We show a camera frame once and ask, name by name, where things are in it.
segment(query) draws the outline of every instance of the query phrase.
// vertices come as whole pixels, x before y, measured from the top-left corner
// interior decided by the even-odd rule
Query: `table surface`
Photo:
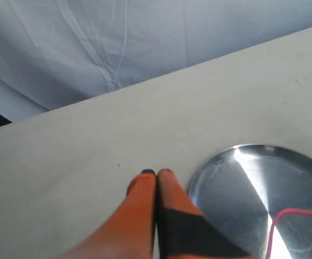
[[[312,29],[1,127],[0,258],[76,244],[144,168],[187,187],[206,159],[250,142],[312,157]]]

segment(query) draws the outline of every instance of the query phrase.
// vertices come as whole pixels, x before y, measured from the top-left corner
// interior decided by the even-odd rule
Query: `wrinkled cloth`
[[[0,114],[23,120],[311,26],[312,0],[0,0]]]

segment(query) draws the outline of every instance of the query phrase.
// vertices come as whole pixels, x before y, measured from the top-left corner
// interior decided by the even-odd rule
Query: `pink cable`
[[[269,231],[266,259],[270,259],[270,257],[271,257],[272,240],[273,240],[273,233],[274,233],[275,225],[278,223],[278,221],[281,217],[283,217],[285,215],[289,215],[289,214],[312,216],[312,210],[288,208],[288,209],[283,209],[277,213],[277,215],[275,216],[275,219],[272,222],[271,229]]]

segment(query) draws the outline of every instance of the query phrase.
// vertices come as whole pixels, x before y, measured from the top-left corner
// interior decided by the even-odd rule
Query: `metal plate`
[[[198,170],[189,196],[221,233],[265,258],[275,214],[289,207],[312,209],[312,159],[278,146],[235,146]],[[272,258],[312,259],[312,217],[280,220]]]

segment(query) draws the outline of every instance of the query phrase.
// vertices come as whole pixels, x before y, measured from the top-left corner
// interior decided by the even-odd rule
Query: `silver tray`
[[[275,214],[290,207],[312,209],[312,159],[278,146],[235,146],[202,165],[189,197],[222,234],[265,258]],[[312,259],[312,217],[279,221],[272,258]]]

